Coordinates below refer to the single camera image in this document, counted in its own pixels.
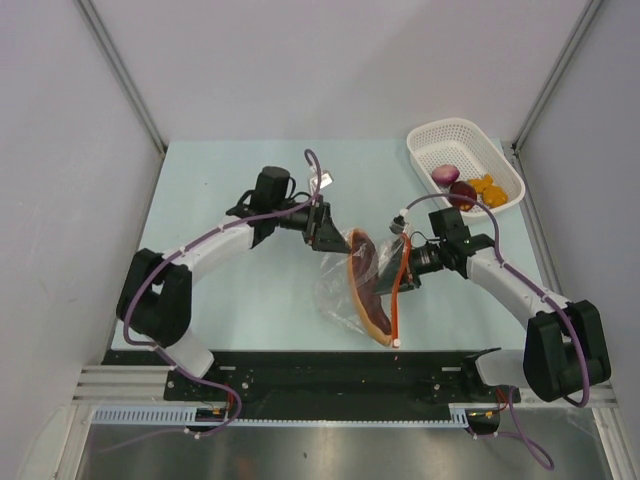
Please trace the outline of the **fake orange chicken nuggets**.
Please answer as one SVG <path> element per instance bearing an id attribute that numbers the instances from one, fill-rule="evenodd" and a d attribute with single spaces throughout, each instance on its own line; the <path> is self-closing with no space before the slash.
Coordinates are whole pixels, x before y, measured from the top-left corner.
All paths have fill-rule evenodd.
<path id="1" fill-rule="evenodd" d="M 489 174 L 482 178 L 469 179 L 468 183 L 474 188 L 476 193 L 482 198 L 483 203 L 489 208 L 497 208 L 505 205 L 509 201 L 506 191 L 494 183 Z"/>

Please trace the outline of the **fake dark red fig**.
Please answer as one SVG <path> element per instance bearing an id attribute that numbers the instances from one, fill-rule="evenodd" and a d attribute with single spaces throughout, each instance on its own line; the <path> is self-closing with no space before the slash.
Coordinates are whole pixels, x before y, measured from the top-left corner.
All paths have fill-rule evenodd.
<path id="1" fill-rule="evenodd" d="M 449 202 L 457 209 L 470 211 L 477 201 L 475 188 L 466 181 L 456 181 L 449 187 Z"/>

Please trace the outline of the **fake purple onion half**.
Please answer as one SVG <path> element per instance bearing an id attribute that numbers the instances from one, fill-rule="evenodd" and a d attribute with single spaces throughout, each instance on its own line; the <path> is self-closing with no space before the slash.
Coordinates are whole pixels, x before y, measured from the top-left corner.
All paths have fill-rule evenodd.
<path id="1" fill-rule="evenodd" d="M 436 167 L 431 172 L 431 179 L 433 182 L 441 188 L 449 188 L 459 178 L 460 172 L 457 167 L 450 164 L 445 164 Z"/>

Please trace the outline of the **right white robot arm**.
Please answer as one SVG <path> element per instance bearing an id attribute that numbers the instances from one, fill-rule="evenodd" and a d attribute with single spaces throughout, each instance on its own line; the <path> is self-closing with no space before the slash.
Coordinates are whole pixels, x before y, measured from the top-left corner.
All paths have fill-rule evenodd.
<path id="1" fill-rule="evenodd" d="M 496 237 L 473 235 L 454 208 L 429 215 L 434 240 L 391 257 L 378 273 L 379 295 L 411 291 L 422 276 L 450 270 L 483 288 L 523 326 L 521 350 L 488 349 L 464 362 L 463 393 L 484 401 L 497 387 L 529 388 L 545 402 L 568 400 L 611 377 L 611 364 L 600 318 L 587 300 L 573 302 L 550 291 L 507 262 Z"/>

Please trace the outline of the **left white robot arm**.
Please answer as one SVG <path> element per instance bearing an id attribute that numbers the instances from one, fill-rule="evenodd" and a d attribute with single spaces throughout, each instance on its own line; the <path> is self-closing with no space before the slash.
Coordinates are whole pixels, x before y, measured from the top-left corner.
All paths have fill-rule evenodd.
<path id="1" fill-rule="evenodd" d="M 299 232 L 315 251 L 349 253 L 321 194 L 332 177 L 319 168 L 312 172 L 312 190 L 297 192 L 288 170 L 267 166 L 211 231 L 172 251 L 141 249 L 133 256 L 116 307 L 123 337 L 160 352 L 187 372 L 185 385 L 197 398 L 210 399 L 221 387 L 220 374 L 211 369 L 213 353 L 190 327 L 192 291 L 200 280 L 277 229 Z"/>

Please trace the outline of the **clear orange zip bag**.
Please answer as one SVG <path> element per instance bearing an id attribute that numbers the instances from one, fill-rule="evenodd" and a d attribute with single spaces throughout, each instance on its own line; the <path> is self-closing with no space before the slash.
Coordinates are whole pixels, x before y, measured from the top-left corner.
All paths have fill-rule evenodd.
<path id="1" fill-rule="evenodd" d="M 398 297 L 412 286 L 410 238 L 403 232 L 376 241 L 356 228 L 347 233 L 346 240 L 348 254 L 330 253 L 321 263 L 315 289 L 317 308 L 325 318 L 385 348 L 398 349 Z"/>

